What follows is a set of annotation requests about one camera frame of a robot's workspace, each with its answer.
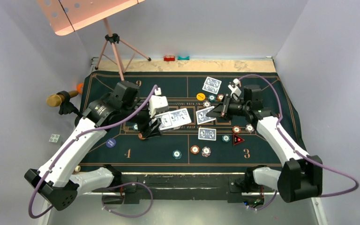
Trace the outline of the orange yellow poker chip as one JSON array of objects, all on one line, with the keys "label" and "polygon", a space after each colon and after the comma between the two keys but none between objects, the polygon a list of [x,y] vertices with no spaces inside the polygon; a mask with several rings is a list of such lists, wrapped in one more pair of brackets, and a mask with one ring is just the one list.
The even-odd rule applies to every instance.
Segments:
[{"label": "orange yellow poker chip", "polygon": [[146,138],[145,137],[143,137],[143,135],[142,134],[138,134],[138,138],[140,139],[140,140],[146,140]]}]

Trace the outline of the blue playing card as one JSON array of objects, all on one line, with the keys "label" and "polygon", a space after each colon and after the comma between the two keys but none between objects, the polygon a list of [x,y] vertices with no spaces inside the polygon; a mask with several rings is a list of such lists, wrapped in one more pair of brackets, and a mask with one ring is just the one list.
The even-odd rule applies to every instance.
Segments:
[{"label": "blue playing card", "polygon": [[198,128],[198,139],[206,141],[216,141],[217,139],[217,130],[214,128]]},{"label": "blue playing card", "polygon": [[207,91],[209,93],[213,93],[215,95],[218,94],[220,89],[220,83],[219,82],[213,82],[213,83],[205,83],[202,87],[203,91]]},{"label": "blue playing card", "polygon": [[207,91],[209,93],[218,94],[222,81],[212,78],[206,77],[202,90]]},{"label": "blue playing card", "polygon": [[197,125],[201,125],[201,124],[216,120],[215,117],[207,116],[207,113],[209,113],[214,108],[215,108],[214,106],[210,106],[210,107],[196,111],[195,117],[196,117]]}]

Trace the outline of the yellow big blind button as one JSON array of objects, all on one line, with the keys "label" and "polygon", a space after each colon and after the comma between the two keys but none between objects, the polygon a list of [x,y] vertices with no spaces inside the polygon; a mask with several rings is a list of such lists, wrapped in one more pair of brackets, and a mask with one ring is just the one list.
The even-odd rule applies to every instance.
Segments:
[{"label": "yellow big blind button", "polygon": [[199,101],[204,101],[206,99],[206,96],[204,93],[198,93],[196,95],[196,99],[199,100]]}]

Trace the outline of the blue white card deck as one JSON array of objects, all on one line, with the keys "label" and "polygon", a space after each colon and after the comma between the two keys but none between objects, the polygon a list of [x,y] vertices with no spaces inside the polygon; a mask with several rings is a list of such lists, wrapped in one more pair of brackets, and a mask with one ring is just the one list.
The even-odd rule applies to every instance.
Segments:
[{"label": "blue white card deck", "polygon": [[156,115],[155,118],[160,119],[161,132],[176,130],[192,122],[188,110],[184,108]]}]

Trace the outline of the black red all-in triangle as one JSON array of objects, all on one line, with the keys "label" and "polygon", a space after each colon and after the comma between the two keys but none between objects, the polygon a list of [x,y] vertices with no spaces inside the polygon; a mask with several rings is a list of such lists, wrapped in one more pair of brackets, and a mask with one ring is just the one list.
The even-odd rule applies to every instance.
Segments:
[{"label": "black red all-in triangle", "polygon": [[232,135],[232,143],[233,143],[233,146],[237,145],[237,144],[240,144],[242,142],[244,142],[245,139],[240,137],[238,134],[233,134]]}]

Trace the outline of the purple small blind button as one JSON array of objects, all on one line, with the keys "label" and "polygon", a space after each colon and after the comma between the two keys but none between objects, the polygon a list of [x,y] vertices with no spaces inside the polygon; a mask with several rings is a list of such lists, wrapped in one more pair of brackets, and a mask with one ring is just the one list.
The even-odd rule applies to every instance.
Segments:
[{"label": "purple small blind button", "polygon": [[110,138],[105,142],[108,148],[113,148],[116,145],[116,140],[114,138]]}]

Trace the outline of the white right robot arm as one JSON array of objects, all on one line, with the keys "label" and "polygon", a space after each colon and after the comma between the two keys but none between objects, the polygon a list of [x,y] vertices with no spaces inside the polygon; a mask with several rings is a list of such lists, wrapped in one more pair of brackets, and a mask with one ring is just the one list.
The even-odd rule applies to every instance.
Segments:
[{"label": "white right robot arm", "polygon": [[281,171],[264,165],[248,168],[244,179],[235,183],[238,189],[254,192],[266,186],[278,191],[286,203],[322,194],[323,169],[319,167],[322,160],[303,150],[288,135],[274,112],[263,106],[259,85],[244,86],[243,97],[225,94],[207,116],[225,120],[231,120],[233,116],[244,117],[264,137],[281,162]]}]

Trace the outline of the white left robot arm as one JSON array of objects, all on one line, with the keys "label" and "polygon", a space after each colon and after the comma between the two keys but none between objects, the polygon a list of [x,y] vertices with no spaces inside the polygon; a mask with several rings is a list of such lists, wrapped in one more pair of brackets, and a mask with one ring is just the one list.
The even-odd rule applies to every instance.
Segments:
[{"label": "white left robot arm", "polygon": [[79,121],[59,150],[38,169],[29,169],[25,179],[34,191],[28,205],[31,218],[33,203],[37,194],[49,202],[51,208],[63,210],[76,197],[96,189],[105,188],[110,192],[122,187],[122,174],[113,166],[102,167],[80,175],[75,168],[89,150],[112,128],[127,121],[136,123],[143,138],[160,134],[157,113],[168,109],[168,103],[161,89],[154,85],[145,100],[139,98],[139,87],[128,81],[117,83],[113,92],[91,102],[78,115]]}]

